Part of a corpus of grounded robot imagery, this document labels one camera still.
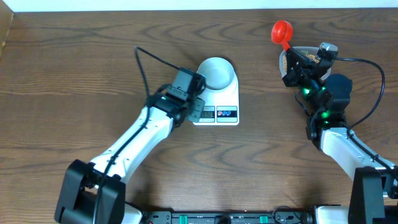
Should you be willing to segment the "red plastic measuring scoop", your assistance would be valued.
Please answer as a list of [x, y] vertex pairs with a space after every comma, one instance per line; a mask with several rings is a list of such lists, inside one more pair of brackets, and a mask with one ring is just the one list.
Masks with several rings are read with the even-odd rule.
[[277, 21], [271, 30], [271, 41], [274, 44], [281, 45], [285, 51], [290, 49], [289, 41], [293, 36], [293, 27], [291, 23], [285, 20]]

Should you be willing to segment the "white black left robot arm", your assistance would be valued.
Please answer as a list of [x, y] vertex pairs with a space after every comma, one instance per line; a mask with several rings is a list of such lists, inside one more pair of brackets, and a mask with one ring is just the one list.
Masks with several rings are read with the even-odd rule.
[[173, 129], [197, 122], [205, 102], [203, 75], [180, 68], [172, 84], [148, 96], [134, 124], [89, 163], [73, 161], [65, 172], [54, 219], [58, 223], [140, 223], [143, 213], [126, 202], [133, 173]]

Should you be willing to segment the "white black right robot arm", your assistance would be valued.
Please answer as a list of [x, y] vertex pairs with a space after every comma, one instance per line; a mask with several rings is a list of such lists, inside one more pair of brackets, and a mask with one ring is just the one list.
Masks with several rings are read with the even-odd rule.
[[337, 48], [321, 45], [314, 58], [302, 51], [303, 47], [282, 51], [282, 81], [302, 94], [299, 105], [307, 115], [308, 139], [353, 181], [347, 207], [316, 205], [302, 216], [302, 223], [397, 223], [397, 206], [384, 204], [386, 197], [397, 198], [397, 165], [363, 143], [347, 123], [353, 82], [330, 73]]

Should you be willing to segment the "white digital kitchen scale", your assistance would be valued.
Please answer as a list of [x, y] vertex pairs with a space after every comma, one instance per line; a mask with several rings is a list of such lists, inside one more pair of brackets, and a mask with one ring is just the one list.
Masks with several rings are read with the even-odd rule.
[[239, 81], [236, 74], [232, 84], [223, 90], [207, 87], [199, 96], [205, 105], [196, 126], [236, 126], [239, 124]]

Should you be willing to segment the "grey plastic bowl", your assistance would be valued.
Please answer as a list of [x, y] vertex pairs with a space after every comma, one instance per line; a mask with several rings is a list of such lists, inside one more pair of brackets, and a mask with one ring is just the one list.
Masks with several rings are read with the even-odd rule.
[[205, 77], [208, 89], [216, 91], [229, 87], [236, 76], [233, 66], [221, 57], [206, 59], [200, 64], [197, 73]]

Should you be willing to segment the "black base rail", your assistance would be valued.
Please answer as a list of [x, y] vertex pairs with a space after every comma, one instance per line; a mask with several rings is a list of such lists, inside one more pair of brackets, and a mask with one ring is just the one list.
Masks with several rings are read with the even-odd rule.
[[309, 209], [280, 206], [265, 212], [127, 211], [123, 223], [132, 224], [317, 224], [348, 223], [348, 207], [316, 205]]

